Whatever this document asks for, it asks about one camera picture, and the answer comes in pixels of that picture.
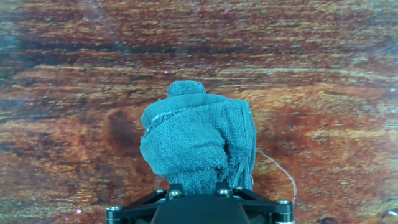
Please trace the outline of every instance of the black metal bracket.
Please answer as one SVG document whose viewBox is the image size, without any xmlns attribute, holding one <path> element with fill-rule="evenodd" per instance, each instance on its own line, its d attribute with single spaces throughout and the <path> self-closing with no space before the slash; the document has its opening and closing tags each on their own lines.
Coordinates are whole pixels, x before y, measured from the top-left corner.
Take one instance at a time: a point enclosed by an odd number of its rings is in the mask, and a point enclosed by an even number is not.
<svg viewBox="0 0 398 224">
<path fill-rule="evenodd" d="M 294 224 L 293 205 L 288 200 L 271 201 L 251 190 L 229 187 L 226 182 L 218 182 L 215 195 L 236 200 L 246 213 L 261 213 L 267 216 L 270 224 Z M 156 190 L 132 204 L 112 206 L 106 209 L 107 224 L 133 224 L 138 218 L 153 217 L 164 203 L 184 197 L 182 184 L 170 184 L 169 191 Z"/>
</svg>

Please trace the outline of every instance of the thin wire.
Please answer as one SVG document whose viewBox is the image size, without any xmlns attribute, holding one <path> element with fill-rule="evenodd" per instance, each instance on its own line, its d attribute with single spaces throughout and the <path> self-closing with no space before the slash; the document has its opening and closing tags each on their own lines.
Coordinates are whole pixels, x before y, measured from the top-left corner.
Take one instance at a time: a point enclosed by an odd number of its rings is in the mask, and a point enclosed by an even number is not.
<svg viewBox="0 0 398 224">
<path fill-rule="evenodd" d="M 267 156 L 266 153 L 263 152 L 260 148 L 257 148 L 257 150 L 261 153 L 261 155 L 263 155 L 264 157 L 266 157 L 269 160 L 271 160 L 272 162 L 274 162 L 289 177 L 289 179 L 292 181 L 293 189 L 294 189 L 294 198 L 293 198 L 293 207 L 294 207 L 294 205 L 296 203 L 296 196 L 297 196 L 296 181 L 294 181 L 294 178 L 281 165 L 279 165 L 279 163 L 277 163 L 273 158 Z"/>
</svg>

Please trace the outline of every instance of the folded towel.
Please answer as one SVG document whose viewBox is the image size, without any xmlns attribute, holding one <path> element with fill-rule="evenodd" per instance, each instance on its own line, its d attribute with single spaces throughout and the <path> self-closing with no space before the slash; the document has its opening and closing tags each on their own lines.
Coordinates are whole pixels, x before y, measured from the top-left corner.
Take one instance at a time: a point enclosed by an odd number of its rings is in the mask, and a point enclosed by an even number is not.
<svg viewBox="0 0 398 224">
<path fill-rule="evenodd" d="M 144 110 L 141 154 L 153 172 L 186 194 L 213 194 L 218 181 L 252 189 L 256 130 L 244 100 L 206 94 L 199 82 L 173 82 Z"/>
</svg>

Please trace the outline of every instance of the terry cloth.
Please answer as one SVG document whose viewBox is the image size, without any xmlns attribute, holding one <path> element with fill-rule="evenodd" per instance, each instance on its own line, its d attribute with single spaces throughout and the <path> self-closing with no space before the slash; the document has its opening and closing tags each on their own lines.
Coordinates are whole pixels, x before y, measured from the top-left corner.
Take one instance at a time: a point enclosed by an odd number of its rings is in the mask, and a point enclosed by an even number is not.
<svg viewBox="0 0 398 224">
<path fill-rule="evenodd" d="M 176 81 L 141 121 L 143 158 L 186 194 L 213 194 L 219 181 L 252 190 L 256 130 L 247 101 L 207 94 L 199 82 Z"/>
</svg>

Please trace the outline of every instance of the wooden surface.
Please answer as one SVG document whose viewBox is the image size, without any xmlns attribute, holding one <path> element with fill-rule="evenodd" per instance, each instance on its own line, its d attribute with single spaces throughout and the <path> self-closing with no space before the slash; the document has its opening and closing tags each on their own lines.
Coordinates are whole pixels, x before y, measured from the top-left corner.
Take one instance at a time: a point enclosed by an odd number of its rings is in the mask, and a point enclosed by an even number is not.
<svg viewBox="0 0 398 224">
<path fill-rule="evenodd" d="M 0 2 L 0 223 L 104 223 L 154 189 L 143 109 L 248 100 L 296 223 L 397 223 L 398 2 Z M 254 191 L 292 199 L 257 153 Z"/>
</svg>

